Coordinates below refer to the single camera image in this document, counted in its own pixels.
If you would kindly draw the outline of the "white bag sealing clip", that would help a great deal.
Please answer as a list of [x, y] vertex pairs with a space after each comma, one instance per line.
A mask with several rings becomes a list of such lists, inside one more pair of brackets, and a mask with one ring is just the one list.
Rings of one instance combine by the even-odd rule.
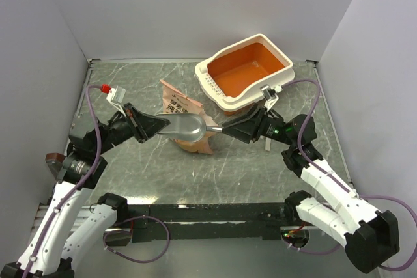
[[272, 140], [270, 138], [265, 139], [265, 151], [270, 152]]

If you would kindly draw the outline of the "pink cat litter bag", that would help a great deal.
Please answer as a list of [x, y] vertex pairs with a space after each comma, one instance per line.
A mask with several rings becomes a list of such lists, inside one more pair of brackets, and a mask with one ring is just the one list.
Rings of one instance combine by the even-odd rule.
[[[192, 113], [199, 115], [206, 123], [207, 126], [218, 126], [212, 117], [206, 114], [203, 104], [189, 98], [183, 94], [180, 90], [164, 81], [160, 80], [162, 84], [162, 113], [163, 114], [185, 114]], [[213, 154], [213, 150], [209, 144], [209, 138], [214, 135], [214, 132], [207, 132], [200, 140], [196, 142], [185, 141], [174, 138], [173, 141], [181, 147], [181, 149], [200, 154]]]

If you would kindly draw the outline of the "grey metal litter scoop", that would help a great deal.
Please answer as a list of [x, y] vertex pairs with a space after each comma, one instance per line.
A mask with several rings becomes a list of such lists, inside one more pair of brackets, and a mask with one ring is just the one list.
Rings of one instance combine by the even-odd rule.
[[157, 117], [169, 121], [169, 124], [158, 134], [170, 139], [197, 142], [206, 133], [222, 133], [223, 130], [220, 126], [209, 126], [202, 116], [194, 113], [159, 114]]

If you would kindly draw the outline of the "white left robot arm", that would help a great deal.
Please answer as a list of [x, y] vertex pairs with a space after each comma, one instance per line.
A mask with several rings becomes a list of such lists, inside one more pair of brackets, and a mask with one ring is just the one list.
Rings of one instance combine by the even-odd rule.
[[81, 227], [71, 231], [108, 164], [102, 154], [130, 138], [144, 143], [170, 122], [131, 104], [123, 105], [105, 124], [96, 116], [92, 122], [70, 132], [72, 150], [63, 159], [46, 215], [23, 255], [3, 267], [2, 277], [74, 277], [81, 258], [104, 231], [128, 221], [127, 200], [106, 193]]

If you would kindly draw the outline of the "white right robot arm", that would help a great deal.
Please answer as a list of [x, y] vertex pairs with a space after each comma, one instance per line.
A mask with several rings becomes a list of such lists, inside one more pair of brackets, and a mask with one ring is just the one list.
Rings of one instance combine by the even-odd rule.
[[306, 191], [292, 193], [285, 200], [285, 219], [292, 225], [305, 221], [321, 229], [344, 248], [358, 270], [369, 273], [399, 252], [397, 217], [361, 198], [333, 171], [312, 144], [317, 137], [313, 117], [300, 114], [285, 122], [275, 110], [254, 105], [223, 124], [222, 133], [245, 143], [266, 137], [288, 145], [281, 153], [287, 168], [326, 202]]

